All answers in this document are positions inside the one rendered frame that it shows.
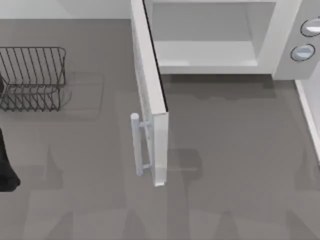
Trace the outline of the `white microwave door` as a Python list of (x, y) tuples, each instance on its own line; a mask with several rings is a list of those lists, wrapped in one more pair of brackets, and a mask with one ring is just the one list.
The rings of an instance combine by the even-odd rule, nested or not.
[(169, 109), (161, 81), (146, 0), (130, 0), (134, 67), (153, 185), (167, 182)]

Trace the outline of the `round grey microwave knob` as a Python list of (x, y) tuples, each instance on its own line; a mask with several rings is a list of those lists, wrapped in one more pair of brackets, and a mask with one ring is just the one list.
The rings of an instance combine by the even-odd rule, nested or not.
[(320, 35), (320, 17), (306, 20), (300, 27), (300, 32), (307, 38)]
[(296, 46), (290, 53), (290, 57), (295, 62), (304, 62), (309, 60), (316, 52), (312, 44)]

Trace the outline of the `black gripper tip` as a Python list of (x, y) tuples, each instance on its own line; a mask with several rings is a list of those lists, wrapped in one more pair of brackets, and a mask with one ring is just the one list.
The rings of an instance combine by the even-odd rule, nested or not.
[(21, 180), (10, 164), (0, 128), (0, 193), (14, 192), (20, 184)]

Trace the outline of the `pale microwave oven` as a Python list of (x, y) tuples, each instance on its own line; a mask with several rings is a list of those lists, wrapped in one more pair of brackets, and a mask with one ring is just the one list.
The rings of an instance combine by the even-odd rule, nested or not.
[[(270, 75), (308, 78), (319, 59), (320, 35), (301, 25), (320, 18), (320, 0), (146, 0), (162, 74)], [(291, 51), (313, 45), (296, 62)]]

